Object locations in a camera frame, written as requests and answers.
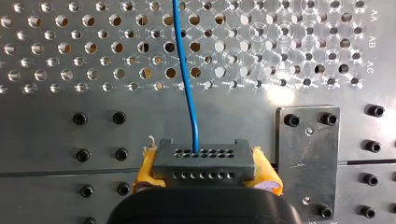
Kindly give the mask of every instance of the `gray metal panel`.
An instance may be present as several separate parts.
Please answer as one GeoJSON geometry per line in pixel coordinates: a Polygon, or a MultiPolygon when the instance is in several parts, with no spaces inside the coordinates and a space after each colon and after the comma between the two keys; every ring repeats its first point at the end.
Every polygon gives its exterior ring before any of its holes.
{"type": "Polygon", "coordinates": [[[132,187],[136,174],[53,175],[0,177],[1,223],[83,223],[94,217],[106,223],[110,212],[125,196],[119,183],[132,187]],[[79,190],[92,185],[94,193],[83,198],[79,190]]]}

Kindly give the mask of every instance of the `gray terminal block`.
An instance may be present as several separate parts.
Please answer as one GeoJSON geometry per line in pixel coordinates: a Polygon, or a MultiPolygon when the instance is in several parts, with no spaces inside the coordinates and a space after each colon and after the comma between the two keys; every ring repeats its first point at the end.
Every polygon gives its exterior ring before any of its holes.
{"type": "Polygon", "coordinates": [[[153,165],[154,178],[164,179],[167,187],[243,186],[254,179],[255,165],[247,140],[234,144],[201,144],[193,153],[191,144],[160,141],[153,165]]]}

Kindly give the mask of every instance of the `metal bracket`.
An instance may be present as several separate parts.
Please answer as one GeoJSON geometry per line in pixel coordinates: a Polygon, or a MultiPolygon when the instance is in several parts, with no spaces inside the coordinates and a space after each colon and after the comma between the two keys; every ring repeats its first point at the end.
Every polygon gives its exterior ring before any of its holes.
{"type": "Polygon", "coordinates": [[[276,147],[284,197],[303,221],[333,218],[340,110],[335,106],[282,107],[276,147]]]}

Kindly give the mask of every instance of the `wire insulation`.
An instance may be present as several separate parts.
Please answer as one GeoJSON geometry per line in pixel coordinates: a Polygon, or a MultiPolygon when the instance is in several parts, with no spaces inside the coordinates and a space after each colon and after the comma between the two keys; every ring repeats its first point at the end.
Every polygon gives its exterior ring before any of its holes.
{"type": "Polygon", "coordinates": [[[183,38],[181,37],[181,25],[180,15],[178,12],[178,0],[173,1],[173,14],[174,14],[174,25],[175,25],[175,36],[177,44],[177,53],[180,60],[181,76],[184,83],[184,92],[186,92],[187,105],[189,107],[191,128],[192,128],[192,150],[194,153],[199,151],[199,134],[198,134],[198,122],[197,115],[195,112],[194,98],[192,97],[192,91],[190,86],[189,71],[187,69],[186,55],[184,53],[183,38]]]}

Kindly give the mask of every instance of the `black bolt head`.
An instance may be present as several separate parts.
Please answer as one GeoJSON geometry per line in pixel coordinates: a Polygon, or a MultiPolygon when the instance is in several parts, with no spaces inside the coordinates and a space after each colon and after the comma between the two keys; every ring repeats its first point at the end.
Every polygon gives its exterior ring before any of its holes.
{"type": "Polygon", "coordinates": [[[125,161],[128,158],[128,150],[126,148],[120,147],[114,154],[117,161],[125,161]]]}
{"type": "Polygon", "coordinates": [[[381,150],[381,144],[376,141],[370,141],[366,144],[366,149],[371,152],[378,153],[381,150]]]}
{"type": "Polygon", "coordinates": [[[91,152],[88,149],[81,149],[76,153],[76,159],[81,162],[89,160],[91,157],[91,152]]]}
{"type": "Polygon", "coordinates": [[[338,118],[336,115],[334,114],[325,114],[323,115],[323,117],[321,118],[321,121],[324,124],[327,124],[329,126],[334,126],[335,124],[337,124],[338,122],[338,118]]]}
{"type": "Polygon", "coordinates": [[[96,224],[96,219],[93,217],[89,217],[85,219],[84,224],[96,224]]]}
{"type": "Polygon", "coordinates": [[[88,116],[84,113],[77,113],[73,116],[73,122],[77,125],[84,125],[88,121],[88,116]]]}
{"type": "Polygon", "coordinates": [[[361,215],[367,218],[375,217],[375,210],[369,206],[364,206],[361,209],[361,215]]]}
{"type": "Polygon", "coordinates": [[[378,177],[376,177],[375,175],[370,175],[367,174],[364,176],[363,178],[364,182],[366,182],[367,185],[374,187],[378,184],[378,177]]]}
{"type": "Polygon", "coordinates": [[[131,187],[127,183],[120,183],[119,187],[117,188],[117,192],[121,196],[125,196],[131,191],[131,187]]]}
{"type": "Polygon", "coordinates": [[[116,124],[123,124],[126,121],[126,115],[122,112],[117,112],[113,115],[113,121],[116,124]]]}
{"type": "Polygon", "coordinates": [[[289,125],[290,127],[297,127],[300,124],[300,118],[293,115],[293,114],[288,114],[285,116],[284,120],[286,125],[289,125]]]}
{"type": "Polygon", "coordinates": [[[332,209],[327,205],[322,205],[319,208],[319,214],[323,218],[330,218],[332,217],[332,209]]]}
{"type": "Polygon", "coordinates": [[[93,192],[94,192],[93,186],[86,185],[81,188],[81,190],[79,191],[79,194],[81,194],[81,196],[84,198],[89,198],[93,195],[93,192]]]}
{"type": "Polygon", "coordinates": [[[385,113],[385,108],[380,106],[380,105],[373,105],[369,108],[369,115],[376,117],[376,118],[381,118],[384,113],[385,113]]]}

